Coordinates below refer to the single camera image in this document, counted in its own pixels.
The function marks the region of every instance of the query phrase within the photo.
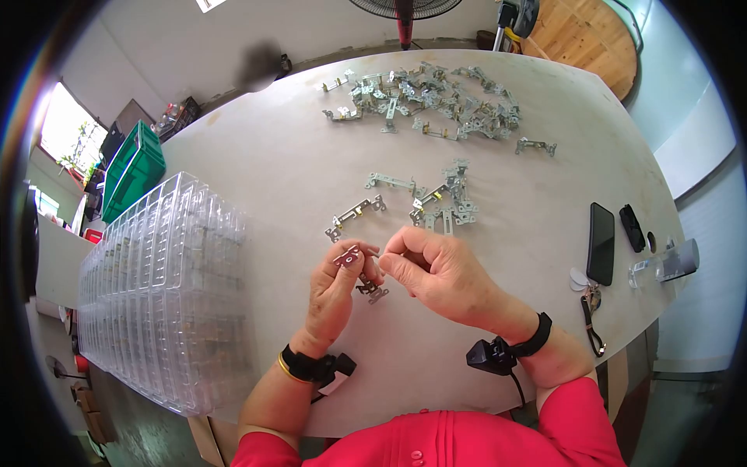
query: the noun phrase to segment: red shirt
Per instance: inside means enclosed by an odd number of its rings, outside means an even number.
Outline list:
[[[239,441],[233,467],[298,467],[298,453],[269,433]],[[400,415],[356,431],[304,467],[624,466],[599,388],[561,385],[542,406],[537,431],[481,412]]]

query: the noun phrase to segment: clear plastic tray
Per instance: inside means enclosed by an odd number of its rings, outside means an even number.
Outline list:
[[[245,398],[244,214],[192,175],[119,216],[81,264],[83,356],[185,416]]]

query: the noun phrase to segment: person's right hand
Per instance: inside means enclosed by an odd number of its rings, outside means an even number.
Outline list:
[[[495,327],[509,297],[463,241],[417,227],[394,234],[379,267],[425,306],[467,326]]]

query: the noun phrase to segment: hand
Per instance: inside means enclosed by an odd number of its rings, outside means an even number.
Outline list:
[[[348,248],[358,245],[358,259],[348,267],[335,266],[332,261]],[[345,329],[353,309],[350,292],[361,272],[374,284],[384,283],[381,270],[368,250],[379,248],[361,240],[340,240],[332,245],[324,260],[311,272],[311,296],[306,326],[291,339],[293,352],[303,352],[311,358],[321,358]]]
[[[490,279],[467,245],[417,227],[389,240],[379,266],[434,312],[493,330],[509,295]]]

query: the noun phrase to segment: window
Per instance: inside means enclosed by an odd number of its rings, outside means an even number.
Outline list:
[[[39,188],[36,188],[35,186],[31,186],[37,194],[34,196],[34,199],[37,202],[37,211],[42,213],[42,216],[49,213],[55,217],[57,217],[57,210],[60,208],[60,203],[57,201],[54,201],[49,195],[42,193],[42,191]]]
[[[41,147],[63,167],[87,179],[90,168],[101,160],[99,148],[107,133],[57,83],[42,125]]]

